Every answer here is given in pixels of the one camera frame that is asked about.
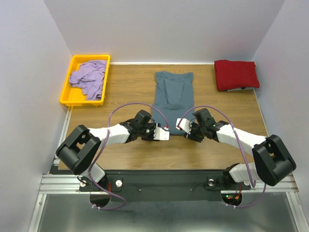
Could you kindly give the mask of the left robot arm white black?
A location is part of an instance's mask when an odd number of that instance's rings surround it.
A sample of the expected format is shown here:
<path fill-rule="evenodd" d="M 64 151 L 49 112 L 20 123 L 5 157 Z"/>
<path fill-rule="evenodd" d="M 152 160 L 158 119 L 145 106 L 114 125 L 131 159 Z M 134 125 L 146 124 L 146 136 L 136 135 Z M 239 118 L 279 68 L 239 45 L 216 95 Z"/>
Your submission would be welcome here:
<path fill-rule="evenodd" d="M 108 128 L 90 129 L 77 126 L 56 150 L 56 156 L 74 175 L 93 179 L 101 187 L 107 186 L 105 172 L 98 164 L 92 164 L 97 151 L 103 145 L 125 144 L 137 140 L 154 138 L 158 126 L 150 113 L 140 110 L 136 116 Z"/>

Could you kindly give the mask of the blue-grey t-shirt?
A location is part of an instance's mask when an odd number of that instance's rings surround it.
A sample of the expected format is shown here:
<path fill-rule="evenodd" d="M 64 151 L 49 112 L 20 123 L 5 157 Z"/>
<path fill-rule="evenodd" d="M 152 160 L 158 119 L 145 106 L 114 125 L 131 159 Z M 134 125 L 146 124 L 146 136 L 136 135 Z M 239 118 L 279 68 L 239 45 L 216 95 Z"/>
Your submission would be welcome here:
<path fill-rule="evenodd" d="M 194 91 L 192 72 L 175 74 L 167 71 L 155 73 L 155 98 L 152 117 L 161 126 L 169 125 L 169 133 L 182 136 L 183 132 L 176 129 L 176 121 L 194 107 Z"/>

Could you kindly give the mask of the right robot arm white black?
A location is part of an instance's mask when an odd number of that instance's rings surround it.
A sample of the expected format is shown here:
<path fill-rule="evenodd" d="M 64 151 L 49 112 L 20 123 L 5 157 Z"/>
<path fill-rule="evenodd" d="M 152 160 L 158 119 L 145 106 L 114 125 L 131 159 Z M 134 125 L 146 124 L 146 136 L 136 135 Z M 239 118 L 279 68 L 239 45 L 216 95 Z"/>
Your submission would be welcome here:
<path fill-rule="evenodd" d="M 296 163 L 283 140 L 277 135 L 255 135 L 234 127 L 230 119 L 215 121 L 207 108 L 193 113 L 195 122 L 185 117 L 176 121 L 176 129 L 196 142 L 204 138 L 240 149 L 243 164 L 228 167 L 225 175 L 231 182 L 255 187 L 257 181 L 275 186 L 296 169 Z"/>

